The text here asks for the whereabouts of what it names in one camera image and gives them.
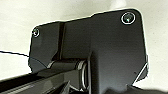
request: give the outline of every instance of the black wire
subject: black wire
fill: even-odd
[[[38,59],[36,59],[36,58],[33,58],[33,57],[30,57],[30,56],[25,55],[25,54],[14,53],[14,52],[6,52],[6,51],[0,51],[0,53],[15,54],[15,55],[22,55],[22,56],[25,56],[25,57],[29,57],[29,58],[31,58],[31,59],[34,59],[34,60],[38,61],[41,65],[43,65],[45,68],[47,68],[47,66],[45,66],[42,62],[40,62],[40,60],[38,60]]]

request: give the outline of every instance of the white wall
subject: white wall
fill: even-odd
[[[167,5],[167,0],[0,0],[0,50],[29,54],[31,31],[40,24],[135,8],[143,17],[150,69],[148,78],[134,85],[168,91]],[[0,55],[0,79],[29,72],[27,58]]]

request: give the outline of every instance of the round screw head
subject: round screw head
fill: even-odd
[[[38,37],[40,35],[40,32],[37,28],[33,29],[32,34],[34,37]]]
[[[122,15],[121,21],[124,24],[132,24],[135,21],[135,15],[132,12],[127,12]]]

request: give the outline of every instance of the screw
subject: screw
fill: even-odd
[[[34,35],[34,37],[38,37],[40,35],[40,32],[37,28],[33,29],[32,34]]]
[[[132,12],[124,13],[121,20],[124,24],[132,24],[135,21],[135,15]]]

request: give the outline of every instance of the cable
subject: cable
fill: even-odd
[[[47,66],[45,66],[42,62],[40,62],[40,60],[38,60],[38,59],[36,59],[36,58],[33,58],[33,57],[30,57],[30,56],[25,55],[25,54],[14,53],[14,52],[6,52],[6,51],[0,51],[0,53],[15,54],[15,55],[21,55],[21,56],[29,57],[29,58],[31,58],[31,59],[34,59],[34,60],[38,61],[41,65],[43,65],[45,68],[47,68]]]

